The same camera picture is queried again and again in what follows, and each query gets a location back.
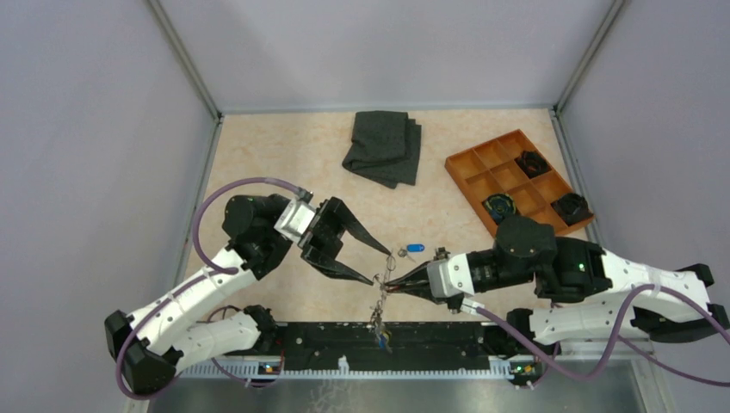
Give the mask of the small blue tag with ring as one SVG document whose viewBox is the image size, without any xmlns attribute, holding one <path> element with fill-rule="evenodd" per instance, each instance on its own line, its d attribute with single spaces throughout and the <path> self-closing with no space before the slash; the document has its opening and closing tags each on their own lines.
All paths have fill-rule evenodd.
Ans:
<svg viewBox="0 0 730 413">
<path fill-rule="evenodd" d="M 397 251 L 397 256 L 400 258 L 405 258 L 411 262 L 415 262 L 416 259 L 414 258 L 414 255 L 422 253 L 424 252 L 424 250 L 425 247 L 421 243 L 408 243 L 399 247 Z"/>
</svg>

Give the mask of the metal key holder plate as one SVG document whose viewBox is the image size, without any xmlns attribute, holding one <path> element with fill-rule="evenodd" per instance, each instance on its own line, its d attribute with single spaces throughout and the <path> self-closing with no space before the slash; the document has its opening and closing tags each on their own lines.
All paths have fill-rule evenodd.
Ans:
<svg viewBox="0 0 730 413">
<path fill-rule="evenodd" d="M 386 258 L 385 269 L 381 273 L 376 274 L 373 278 L 373 281 L 379 290 L 379 298 L 377 299 L 373 307 L 373 312 L 371 314 L 371 321 L 374 324 L 380 323 L 382 320 L 384 304 L 386 303 L 388 297 L 386 284 L 390 281 L 391 275 L 396 269 L 396 265 L 397 263 L 395 257 L 393 255 L 389 255 Z"/>
</svg>

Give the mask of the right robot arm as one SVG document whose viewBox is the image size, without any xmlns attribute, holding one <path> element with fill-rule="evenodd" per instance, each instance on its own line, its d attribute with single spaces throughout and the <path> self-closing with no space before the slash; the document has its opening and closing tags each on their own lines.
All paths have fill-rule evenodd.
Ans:
<svg viewBox="0 0 730 413">
<path fill-rule="evenodd" d="M 489 250 L 458 255 L 438 250 L 434 259 L 386 288 L 445 304 L 451 311 L 486 316 L 487 307 L 474 300 L 476 294 L 531 284 L 550 306 L 518 308 L 499 322 L 507 348 L 528 354 L 565 340 L 687 343 L 726 333 L 727 312 L 708 296 L 713 282 L 704 264 L 673 271 L 654 268 L 515 216 L 498 226 Z"/>
</svg>

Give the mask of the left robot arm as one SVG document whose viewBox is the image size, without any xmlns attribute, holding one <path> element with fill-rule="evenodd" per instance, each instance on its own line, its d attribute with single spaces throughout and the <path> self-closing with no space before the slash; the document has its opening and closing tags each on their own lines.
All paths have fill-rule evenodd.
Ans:
<svg viewBox="0 0 730 413">
<path fill-rule="evenodd" d="M 334 280 L 373 282 L 337 261 L 342 236 L 388 255 L 336 197 L 313 207 L 307 199 L 280 194 L 233 196 L 222 224 L 228 243 L 188 280 L 131 313 L 114 311 L 104 321 L 108 351 L 121 389 L 150 398 L 188 367 L 216 356 L 250 350 L 266 355 L 275 347 L 277 325 L 270 310 L 248 305 L 212 323 L 201 317 L 234 293 L 273 272 L 292 247 L 301 259 Z"/>
</svg>

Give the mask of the silver key pair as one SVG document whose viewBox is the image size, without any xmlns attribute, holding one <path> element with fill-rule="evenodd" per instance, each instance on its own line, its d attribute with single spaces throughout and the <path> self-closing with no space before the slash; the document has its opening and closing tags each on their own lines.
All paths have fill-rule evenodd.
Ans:
<svg viewBox="0 0 730 413">
<path fill-rule="evenodd" d="M 393 352 L 393 349 L 390 346 L 392 335 L 383 321 L 382 314 L 382 305 L 376 305 L 370 315 L 368 328 L 374 334 L 378 348 L 391 354 Z"/>
</svg>

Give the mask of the dark grey folded cloth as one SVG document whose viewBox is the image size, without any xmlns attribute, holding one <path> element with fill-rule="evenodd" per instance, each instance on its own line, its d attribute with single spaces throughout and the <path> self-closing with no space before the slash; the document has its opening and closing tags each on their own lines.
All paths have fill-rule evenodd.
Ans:
<svg viewBox="0 0 730 413">
<path fill-rule="evenodd" d="M 390 189 L 400 183 L 414 186 L 421 144 L 422 126 L 407 112 L 357 112 L 342 166 Z"/>
</svg>

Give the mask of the blue yellow rolled tie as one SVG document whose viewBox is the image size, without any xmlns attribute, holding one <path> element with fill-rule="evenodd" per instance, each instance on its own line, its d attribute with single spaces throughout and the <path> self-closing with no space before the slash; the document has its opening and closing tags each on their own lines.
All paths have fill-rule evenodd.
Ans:
<svg viewBox="0 0 730 413">
<path fill-rule="evenodd" d="M 500 225 L 509 217 L 520 215 L 514 199 L 505 193 L 496 193 L 487 196 L 482 201 L 482 206 L 496 225 Z"/>
</svg>

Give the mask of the orange compartment tray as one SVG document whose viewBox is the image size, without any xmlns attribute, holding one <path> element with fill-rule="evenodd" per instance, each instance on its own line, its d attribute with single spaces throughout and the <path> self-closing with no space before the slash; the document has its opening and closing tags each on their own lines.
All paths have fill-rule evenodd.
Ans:
<svg viewBox="0 0 730 413">
<path fill-rule="evenodd" d="M 528 178 L 515 162 L 522 151 L 538 151 L 552 170 Z M 554 163 L 520 129 L 457 152 L 446 158 L 444 167 L 493 236 L 498 225 L 482 201 L 496 193 L 509 194 L 520 216 L 551 225 L 558 236 L 581 230 L 595 220 L 585 197 L 573 190 Z"/>
</svg>

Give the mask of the black rolled belt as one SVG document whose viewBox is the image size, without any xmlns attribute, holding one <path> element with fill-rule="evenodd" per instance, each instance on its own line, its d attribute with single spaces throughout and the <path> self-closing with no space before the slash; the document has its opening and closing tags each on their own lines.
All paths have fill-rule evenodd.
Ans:
<svg viewBox="0 0 730 413">
<path fill-rule="evenodd" d="M 530 179 L 541 176 L 552 170 L 549 163 L 538 151 L 522 151 L 515 158 L 517 166 Z"/>
</svg>

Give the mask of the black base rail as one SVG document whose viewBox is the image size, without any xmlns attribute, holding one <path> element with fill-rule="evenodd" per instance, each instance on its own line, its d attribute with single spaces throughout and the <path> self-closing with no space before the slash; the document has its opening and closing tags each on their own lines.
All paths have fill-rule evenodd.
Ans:
<svg viewBox="0 0 730 413">
<path fill-rule="evenodd" d="M 486 372 L 500 361 L 517 360 L 508 373 L 523 373 L 538 357 L 494 324 L 481 322 L 396 322 L 379 342 L 365 323 L 280 324 L 244 357 L 283 361 L 286 372 L 323 373 L 346 367 L 352 373 Z"/>
</svg>

